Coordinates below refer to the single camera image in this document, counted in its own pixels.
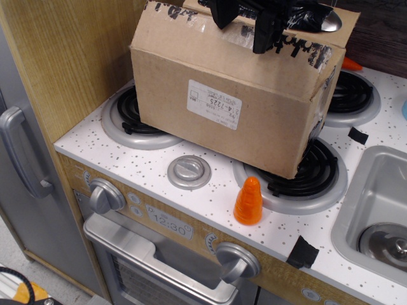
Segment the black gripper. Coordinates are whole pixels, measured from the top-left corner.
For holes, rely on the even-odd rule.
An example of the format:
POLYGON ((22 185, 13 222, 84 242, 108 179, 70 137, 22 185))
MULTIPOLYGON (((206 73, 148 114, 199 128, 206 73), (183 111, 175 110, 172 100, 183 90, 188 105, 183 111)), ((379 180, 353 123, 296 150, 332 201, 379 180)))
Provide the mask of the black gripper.
POLYGON ((265 53, 280 40, 293 15, 290 9, 297 3, 297 1, 286 0, 215 0, 204 2, 210 8, 213 20, 220 29, 224 29, 238 17, 240 7, 257 13, 252 47, 255 54, 265 53))

